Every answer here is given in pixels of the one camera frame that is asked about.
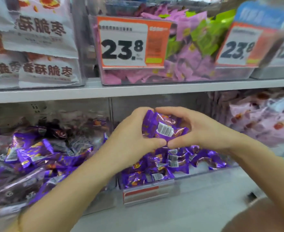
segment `supermarket shelf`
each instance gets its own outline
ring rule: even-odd
[[[101,85],[99,78],[90,78],[84,87],[0,91],[0,103],[174,94],[271,87],[284,87],[284,79],[248,79],[244,81],[105,87]]]

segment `left hand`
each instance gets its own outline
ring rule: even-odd
[[[142,122],[149,107],[139,107],[124,119],[113,131],[98,155],[106,157],[109,164],[115,167],[115,173],[135,164],[139,159],[155,149],[167,144],[160,138],[144,138]]]

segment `price number 23.8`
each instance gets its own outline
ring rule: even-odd
[[[244,52],[250,53],[255,46],[255,42],[235,42],[230,41],[226,43],[225,51],[221,54],[220,58],[234,58],[243,59],[245,57]]]
[[[130,47],[132,46],[132,41],[119,40],[118,46],[122,46],[121,52],[123,52],[124,54],[119,53],[118,55],[113,54],[114,51],[117,48],[115,41],[110,40],[110,39],[106,39],[106,40],[101,42],[101,45],[103,47],[109,46],[109,49],[102,54],[102,59],[117,59],[117,58],[120,58],[120,59],[123,59],[123,60],[127,60],[127,59],[130,59],[132,57],[132,50],[130,49]],[[141,40],[135,41],[133,50],[136,51],[136,52],[143,51],[143,41],[141,41]]]

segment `store shelf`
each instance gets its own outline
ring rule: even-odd
[[[88,79],[86,86],[78,88],[26,89],[0,91],[0,103],[48,100],[122,97],[154,94],[175,94],[235,89],[284,87],[284,79],[224,82],[198,82],[183,84],[102,86],[99,78]]]

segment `right hand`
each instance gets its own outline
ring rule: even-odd
[[[224,154],[229,153],[246,137],[205,114],[184,107],[157,107],[155,110],[164,115],[182,118],[184,126],[190,129],[188,134],[170,140],[168,142],[170,149],[198,145]]]

